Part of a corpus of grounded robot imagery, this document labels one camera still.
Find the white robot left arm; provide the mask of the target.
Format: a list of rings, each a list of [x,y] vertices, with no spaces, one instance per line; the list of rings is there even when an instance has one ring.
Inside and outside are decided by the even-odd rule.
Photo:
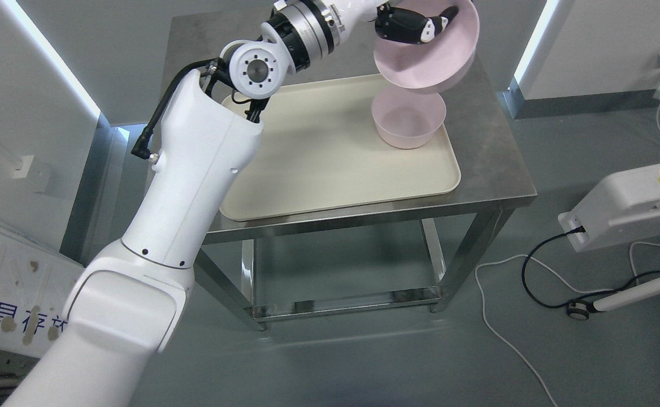
[[[350,21],[347,1],[278,1],[258,39],[173,77],[133,148],[155,172],[141,206],[80,275],[66,329],[6,406],[129,404],[182,317],[206,232],[259,146],[261,111],[287,75],[348,38]]]

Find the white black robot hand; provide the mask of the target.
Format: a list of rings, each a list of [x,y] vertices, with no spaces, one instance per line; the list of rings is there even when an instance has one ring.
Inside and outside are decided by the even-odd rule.
[[[382,40],[401,44],[427,44],[445,31],[459,13],[450,6],[438,15],[425,16],[418,11],[393,5],[390,1],[322,1],[337,18],[338,38],[345,43],[359,23],[373,23]]]

